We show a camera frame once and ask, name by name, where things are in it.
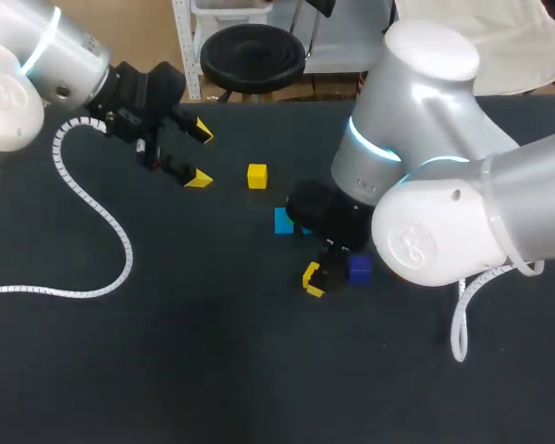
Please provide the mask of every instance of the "white cable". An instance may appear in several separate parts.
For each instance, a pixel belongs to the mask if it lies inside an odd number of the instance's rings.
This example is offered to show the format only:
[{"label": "white cable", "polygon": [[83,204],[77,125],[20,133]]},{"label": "white cable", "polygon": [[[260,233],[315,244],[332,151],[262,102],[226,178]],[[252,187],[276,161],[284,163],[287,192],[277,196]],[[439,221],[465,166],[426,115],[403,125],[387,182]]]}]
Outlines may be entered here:
[{"label": "white cable", "polygon": [[111,291],[117,289],[123,282],[128,278],[130,275],[131,267],[133,265],[133,251],[131,249],[130,239],[128,235],[123,230],[123,228],[118,224],[114,217],[112,217],[107,210],[105,210],[99,203],[97,203],[91,196],[89,196],[82,187],[76,183],[66,170],[64,166],[64,162],[62,161],[61,155],[61,147],[62,147],[62,140],[68,134],[68,131],[72,130],[75,127],[87,125],[93,127],[96,130],[101,132],[106,132],[105,123],[88,117],[81,117],[81,118],[73,118],[69,122],[62,125],[62,127],[57,131],[54,137],[54,144],[53,144],[53,157],[55,167],[57,168],[57,172],[62,177],[62,179],[67,183],[67,185],[79,195],[79,197],[86,202],[91,208],[96,211],[99,215],[103,217],[104,220],[111,226],[112,229],[115,230],[121,243],[123,244],[123,248],[125,250],[126,255],[126,263],[121,271],[119,277],[112,282],[111,284],[103,287],[99,290],[93,291],[71,291],[71,290],[56,290],[56,289],[49,289],[46,287],[34,287],[34,286],[27,286],[27,285],[7,285],[0,287],[0,293],[13,293],[13,292],[22,292],[22,293],[41,293],[41,294],[51,294],[53,296],[61,296],[65,298],[76,298],[76,299],[89,299],[89,298],[96,298],[98,296],[103,296]]},{"label": "white cable", "polygon": [[450,328],[450,346],[452,355],[459,363],[464,361],[469,349],[469,335],[466,325],[466,307],[469,302],[485,284],[498,276],[508,273],[515,268],[514,265],[504,265],[486,271],[464,289],[464,279],[459,282],[459,301],[454,309],[452,317],[452,327]]}]

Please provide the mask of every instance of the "yellow cube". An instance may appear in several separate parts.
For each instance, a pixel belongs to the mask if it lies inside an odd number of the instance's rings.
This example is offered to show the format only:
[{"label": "yellow cube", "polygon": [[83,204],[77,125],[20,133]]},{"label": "yellow cube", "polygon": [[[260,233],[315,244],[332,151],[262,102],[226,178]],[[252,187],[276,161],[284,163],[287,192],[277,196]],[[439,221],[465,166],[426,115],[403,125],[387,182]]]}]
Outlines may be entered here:
[{"label": "yellow cube", "polygon": [[247,179],[251,190],[265,190],[267,188],[267,165],[250,164]]}]

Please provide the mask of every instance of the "white cloth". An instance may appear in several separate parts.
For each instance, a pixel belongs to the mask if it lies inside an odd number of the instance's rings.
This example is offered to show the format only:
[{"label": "white cloth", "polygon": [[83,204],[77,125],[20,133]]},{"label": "white cloth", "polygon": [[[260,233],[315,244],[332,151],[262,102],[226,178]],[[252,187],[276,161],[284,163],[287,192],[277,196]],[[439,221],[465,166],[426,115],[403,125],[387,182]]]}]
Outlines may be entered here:
[{"label": "white cloth", "polygon": [[397,0],[400,19],[431,20],[481,55],[475,95],[516,94],[555,81],[555,20],[541,0]]}]

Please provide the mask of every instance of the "dark blue cube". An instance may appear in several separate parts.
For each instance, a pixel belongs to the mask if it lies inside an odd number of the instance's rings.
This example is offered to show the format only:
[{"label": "dark blue cube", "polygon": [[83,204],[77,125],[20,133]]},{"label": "dark blue cube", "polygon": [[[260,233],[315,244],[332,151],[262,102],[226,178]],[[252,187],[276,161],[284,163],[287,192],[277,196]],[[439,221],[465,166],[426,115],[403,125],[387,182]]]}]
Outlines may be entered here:
[{"label": "dark blue cube", "polygon": [[350,282],[369,283],[372,282],[372,255],[350,254]]}]

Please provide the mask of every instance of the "cyan cube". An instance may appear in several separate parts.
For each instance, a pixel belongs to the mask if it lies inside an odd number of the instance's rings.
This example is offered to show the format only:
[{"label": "cyan cube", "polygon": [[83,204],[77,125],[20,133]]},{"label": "cyan cube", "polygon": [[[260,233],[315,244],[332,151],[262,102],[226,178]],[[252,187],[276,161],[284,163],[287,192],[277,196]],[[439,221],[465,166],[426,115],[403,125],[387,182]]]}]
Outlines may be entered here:
[{"label": "cyan cube", "polygon": [[294,223],[286,214],[286,208],[276,208],[274,213],[274,231],[276,234],[294,234]]}]

